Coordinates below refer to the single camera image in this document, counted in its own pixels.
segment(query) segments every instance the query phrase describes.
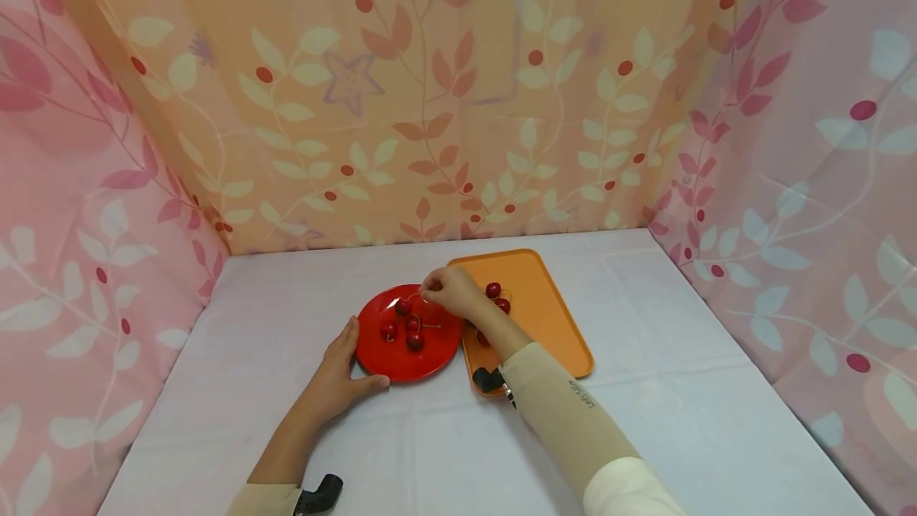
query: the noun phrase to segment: arm sleeve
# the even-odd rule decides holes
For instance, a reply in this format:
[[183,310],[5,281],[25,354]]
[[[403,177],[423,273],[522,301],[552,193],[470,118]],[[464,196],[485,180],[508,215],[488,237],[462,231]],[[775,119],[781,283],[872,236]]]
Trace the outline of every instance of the arm sleeve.
[[684,514],[611,416],[541,345],[530,343],[500,371],[587,514]]
[[295,484],[246,484],[227,516],[292,516],[300,492]]

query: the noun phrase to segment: fabric wall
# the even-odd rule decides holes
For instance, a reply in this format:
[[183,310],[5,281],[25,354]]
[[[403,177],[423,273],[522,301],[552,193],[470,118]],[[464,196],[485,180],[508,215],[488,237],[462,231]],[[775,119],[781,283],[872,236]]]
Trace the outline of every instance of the fabric wall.
[[915,0],[738,1],[651,230],[876,512],[915,516]]
[[236,254],[636,225],[704,85],[694,29],[720,14],[695,0],[86,3]]
[[63,1],[192,194],[158,220],[236,254],[648,225],[917,514],[912,0]]
[[4,516],[96,512],[227,255],[121,74],[60,0],[0,0]]

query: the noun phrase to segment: black handle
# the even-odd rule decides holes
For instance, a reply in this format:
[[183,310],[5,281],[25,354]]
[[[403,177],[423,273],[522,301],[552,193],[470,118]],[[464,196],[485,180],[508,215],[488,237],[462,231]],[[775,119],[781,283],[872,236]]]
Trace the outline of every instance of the black handle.
[[321,514],[334,508],[338,503],[341,491],[344,490],[344,481],[336,475],[326,474],[322,483],[315,492],[302,491],[296,502],[294,516],[303,514]]

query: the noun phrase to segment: right hand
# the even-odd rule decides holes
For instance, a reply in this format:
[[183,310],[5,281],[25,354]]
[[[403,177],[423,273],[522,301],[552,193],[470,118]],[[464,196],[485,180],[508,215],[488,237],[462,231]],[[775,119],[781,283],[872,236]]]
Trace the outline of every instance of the right hand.
[[423,280],[420,294],[424,300],[441,305],[454,316],[471,322],[482,311],[494,307],[468,272],[458,266],[435,269]]

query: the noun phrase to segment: red plate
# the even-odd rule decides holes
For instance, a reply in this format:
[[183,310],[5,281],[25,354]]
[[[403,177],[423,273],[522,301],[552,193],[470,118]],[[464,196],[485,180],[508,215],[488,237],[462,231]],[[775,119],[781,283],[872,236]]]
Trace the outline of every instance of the red plate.
[[[360,311],[360,341],[357,360],[372,375],[386,375],[393,383],[408,383],[439,371],[455,356],[461,343],[461,319],[439,305],[424,303],[416,295],[419,285],[399,285],[382,291]],[[409,298],[414,315],[424,327],[423,349],[414,353],[407,348],[405,317],[396,313],[398,299]],[[388,342],[381,334],[382,324],[394,322],[397,339]],[[439,328],[426,325],[439,325]]]

